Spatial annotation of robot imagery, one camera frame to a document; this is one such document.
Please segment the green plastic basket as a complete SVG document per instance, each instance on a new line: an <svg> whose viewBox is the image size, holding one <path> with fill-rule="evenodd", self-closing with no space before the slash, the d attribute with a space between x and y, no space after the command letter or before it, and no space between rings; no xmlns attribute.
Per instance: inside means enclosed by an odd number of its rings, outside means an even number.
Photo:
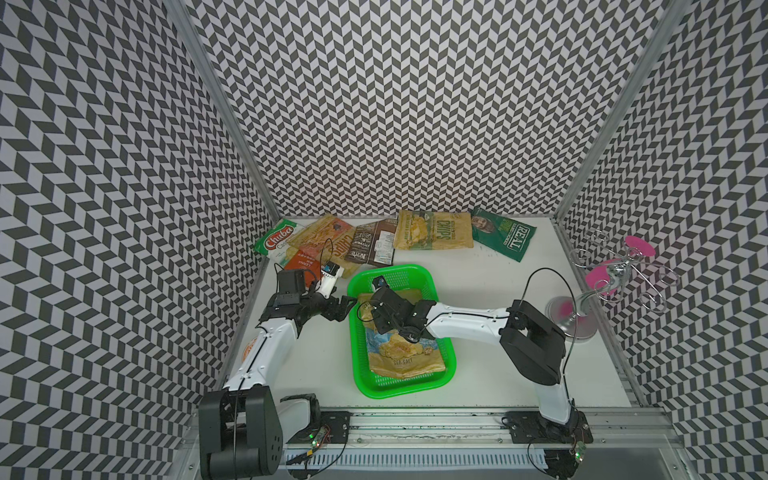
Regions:
<svg viewBox="0 0 768 480"><path fill-rule="evenodd" d="M392 290L411 303L416 303L418 300L436 301L438 299L431 274L418 265L396 265L360 272L351 278L347 294L357 300L360 294L373 294L372 282L378 276L383 276ZM369 398L385 399L436 389L450 382L456 372L456 356L452 342L449 339L438 339L435 341L445 361L444 372L407 380L379 376L369 368L365 327L358 319L358 303L349 314L349 324L355 383L358 389Z"/></svg>

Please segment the yellow blue Chips bag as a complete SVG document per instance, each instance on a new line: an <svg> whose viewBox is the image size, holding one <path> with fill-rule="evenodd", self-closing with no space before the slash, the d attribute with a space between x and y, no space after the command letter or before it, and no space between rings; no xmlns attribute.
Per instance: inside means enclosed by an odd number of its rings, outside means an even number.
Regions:
<svg viewBox="0 0 768 480"><path fill-rule="evenodd" d="M365 327L365 342L370 370L382 377L407 380L446 370L438 343L421 339L410 343L396 329L379 333L373 322L371 293L358 296L358 319Z"/></svg>

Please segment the yellow green Chips bag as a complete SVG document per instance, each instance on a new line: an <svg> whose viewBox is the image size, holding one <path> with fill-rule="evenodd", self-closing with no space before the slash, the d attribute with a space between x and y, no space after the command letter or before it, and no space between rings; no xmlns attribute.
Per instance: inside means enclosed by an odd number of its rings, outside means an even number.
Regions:
<svg viewBox="0 0 768 480"><path fill-rule="evenodd" d="M455 250L474 246L468 212L401 210L395 232L397 250Z"/></svg>

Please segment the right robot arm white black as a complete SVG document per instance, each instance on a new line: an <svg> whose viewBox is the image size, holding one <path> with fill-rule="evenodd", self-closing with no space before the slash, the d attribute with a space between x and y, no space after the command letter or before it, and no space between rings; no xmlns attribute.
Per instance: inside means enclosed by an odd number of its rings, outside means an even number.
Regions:
<svg viewBox="0 0 768 480"><path fill-rule="evenodd" d="M372 319L380 333L396 331L407 342L463 339L500 348L518 373L532 382L538 399L541 428L570 435L578 414L563 379L566 337L560 327L524 299L498 309L468 309L401 297L387 280L372 281Z"/></svg>

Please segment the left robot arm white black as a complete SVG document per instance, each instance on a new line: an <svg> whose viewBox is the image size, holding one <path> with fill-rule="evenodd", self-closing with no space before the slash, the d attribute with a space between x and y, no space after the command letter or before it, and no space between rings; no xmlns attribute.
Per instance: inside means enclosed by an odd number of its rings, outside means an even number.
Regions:
<svg viewBox="0 0 768 480"><path fill-rule="evenodd" d="M200 474L204 479L252 479L274 474L288 440L316 427L319 402L313 394L277 401L271 385L304 325L316 316L343 321L356 303L334 295L344 269L323 269L307 283L302 270L281 270L277 289L256 326L255 342L221 389L205 394L198 407Z"/></svg>

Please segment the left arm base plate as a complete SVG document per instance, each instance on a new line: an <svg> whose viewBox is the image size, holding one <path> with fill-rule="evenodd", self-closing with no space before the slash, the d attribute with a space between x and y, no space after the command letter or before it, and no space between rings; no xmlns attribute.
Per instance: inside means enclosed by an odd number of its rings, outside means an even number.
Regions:
<svg viewBox="0 0 768 480"><path fill-rule="evenodd" d="M288 445L309 445L323 439L323 444L342 445L348 441L351 412L342 410L322 411L318 420L313 420L308 427L296 433Z"/></svg>

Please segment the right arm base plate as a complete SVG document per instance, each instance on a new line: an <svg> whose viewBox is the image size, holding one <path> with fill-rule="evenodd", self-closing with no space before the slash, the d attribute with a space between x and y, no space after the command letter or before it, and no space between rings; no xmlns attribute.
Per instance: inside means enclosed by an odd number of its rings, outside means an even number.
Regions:
<svg viewBox="0 0 768 480"><path fill-rule="evenodd" d="M502 417L502 425L510 431L514 444L594 442L586 415L579 410L572 410L564 425L545 419L538 411L508 411Z"/></svg>

